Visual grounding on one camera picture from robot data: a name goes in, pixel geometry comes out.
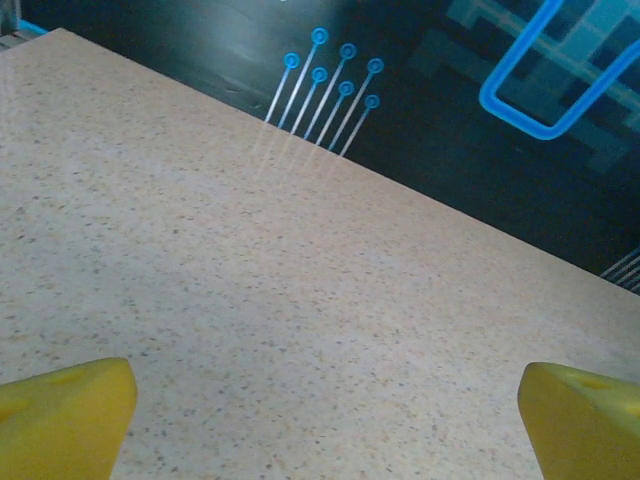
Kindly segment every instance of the table surface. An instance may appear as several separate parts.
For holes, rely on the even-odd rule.
[[[113,478],[540,478],[640,297],[71,33],[0,54],[0,383],[125,356]]]

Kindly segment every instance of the dark background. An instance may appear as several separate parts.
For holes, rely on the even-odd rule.
[[[555,122],[638,38],[640,6],[633,9],[633,1],[567,0],[545,30],[544,45],[525,55],[501,98]],[[599,274],[640,241],[640,62],[556,140],[535,140],[495,118],[480,107],[478,90],[540,4],[24,0],[23,17],[48,30],[64,27],[260,118],[284,54],[296,51],[304,61],[311,31],[323,26],[330,41],[312,67],[324,65],[331,75],[347,41],[358,56],[341,80],[359,86],[368,59],[386,63],[368,91],[382,104],[349,159]],[[601,5],[606,12],[595,10]],[[309,86],[303,84],[294,110]],[[288,118],[285,127],[295,112]],[[323,145],[331,137],[332,131]]]

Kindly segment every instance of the speckled countertop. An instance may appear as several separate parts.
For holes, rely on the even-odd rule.
[[[0,54],[0,383],[131,359],[114,479],[536,479],[640,298],[65,31]]]

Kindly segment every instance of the blue circle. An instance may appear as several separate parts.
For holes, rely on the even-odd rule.
[[[284,56],[284,66],[287,68],[298,68],[300,65],[300,55],[295,52],[289,52]]]
[[[340,95],[344,97],[352,95],[355,90],[356,87],[353,85],[353,82],[350,82],[349,80],[345,80],[338,86],[338,92],[340,92]]]
[[[384,70],[384,62],[381,58],[372,58],[369,60],[369,63],[367,63],[367,69],[369,73],[380,73]]]
[[[345,60],[351,60],[358,53],[358,49],[353,43],[345,43],[340,47],[340,56]]]
[[[318,27],[311,32],[311,41],[316,45],[322,45],[329,40],[329,32],[326,28]]]
[[[329,78],[329,72],[327,72],[327,69],[324,67],[316,67],[313,69],[313,72],[311,72],[311,78],[316,83],[326,82],[327,78]]]
[[[364,106],[369,110],[378,108],[380,106],[380,97],[377,95],[367,95],[367,98],[364,99]]]

